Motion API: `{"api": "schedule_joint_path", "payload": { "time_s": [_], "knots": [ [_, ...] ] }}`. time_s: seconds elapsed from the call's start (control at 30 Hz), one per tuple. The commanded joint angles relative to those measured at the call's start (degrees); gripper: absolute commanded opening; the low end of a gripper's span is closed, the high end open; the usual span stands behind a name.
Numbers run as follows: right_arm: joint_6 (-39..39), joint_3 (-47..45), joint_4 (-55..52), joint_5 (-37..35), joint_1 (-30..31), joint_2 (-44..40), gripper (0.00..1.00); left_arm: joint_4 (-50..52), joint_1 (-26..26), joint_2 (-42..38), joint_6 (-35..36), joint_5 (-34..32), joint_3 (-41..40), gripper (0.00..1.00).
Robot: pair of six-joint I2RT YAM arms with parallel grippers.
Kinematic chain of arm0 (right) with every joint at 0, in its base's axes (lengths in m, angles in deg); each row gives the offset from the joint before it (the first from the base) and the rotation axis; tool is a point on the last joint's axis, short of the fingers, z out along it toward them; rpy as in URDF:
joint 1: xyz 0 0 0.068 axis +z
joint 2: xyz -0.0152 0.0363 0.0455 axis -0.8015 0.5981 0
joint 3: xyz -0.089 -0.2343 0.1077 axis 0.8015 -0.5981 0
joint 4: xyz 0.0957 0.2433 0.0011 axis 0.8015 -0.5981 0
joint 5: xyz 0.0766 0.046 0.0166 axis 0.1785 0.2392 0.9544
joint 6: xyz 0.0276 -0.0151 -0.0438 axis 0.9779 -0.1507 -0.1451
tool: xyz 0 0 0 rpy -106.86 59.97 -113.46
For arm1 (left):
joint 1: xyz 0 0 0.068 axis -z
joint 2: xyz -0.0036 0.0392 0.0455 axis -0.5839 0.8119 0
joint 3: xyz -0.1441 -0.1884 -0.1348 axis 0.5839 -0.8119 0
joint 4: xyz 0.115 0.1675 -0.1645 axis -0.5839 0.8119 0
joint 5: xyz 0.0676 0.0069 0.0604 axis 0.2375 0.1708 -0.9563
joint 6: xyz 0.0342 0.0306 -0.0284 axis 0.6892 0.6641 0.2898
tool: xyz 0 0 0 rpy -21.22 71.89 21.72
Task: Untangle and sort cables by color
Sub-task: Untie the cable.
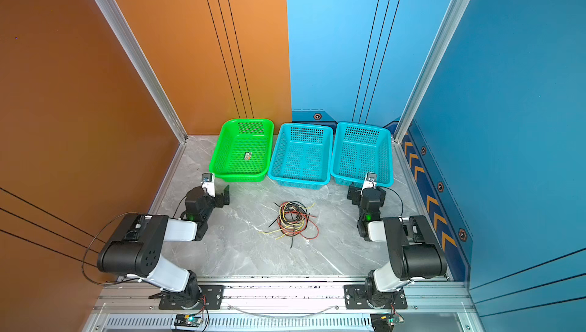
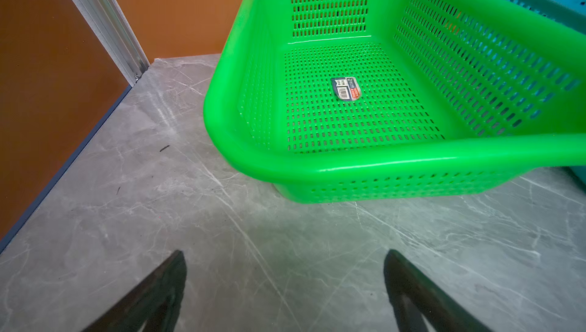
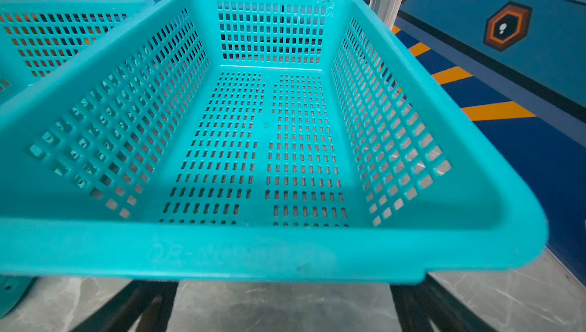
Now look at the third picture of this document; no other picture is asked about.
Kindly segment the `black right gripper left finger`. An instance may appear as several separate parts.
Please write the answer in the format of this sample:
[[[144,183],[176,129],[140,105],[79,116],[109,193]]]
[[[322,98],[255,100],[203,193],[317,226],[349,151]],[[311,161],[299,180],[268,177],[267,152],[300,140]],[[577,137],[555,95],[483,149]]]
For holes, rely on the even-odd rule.
[[[134,280],[74,331],[166,331],[171,318],[177,282]]]

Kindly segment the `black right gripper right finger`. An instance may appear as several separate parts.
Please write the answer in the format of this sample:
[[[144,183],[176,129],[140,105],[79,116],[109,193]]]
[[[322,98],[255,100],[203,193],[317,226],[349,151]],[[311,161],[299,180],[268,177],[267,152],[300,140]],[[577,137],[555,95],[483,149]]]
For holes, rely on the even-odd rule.
[[[468,309],[431,275],[415,286],[390,286],[403,331],[490,331],[494,328]]]

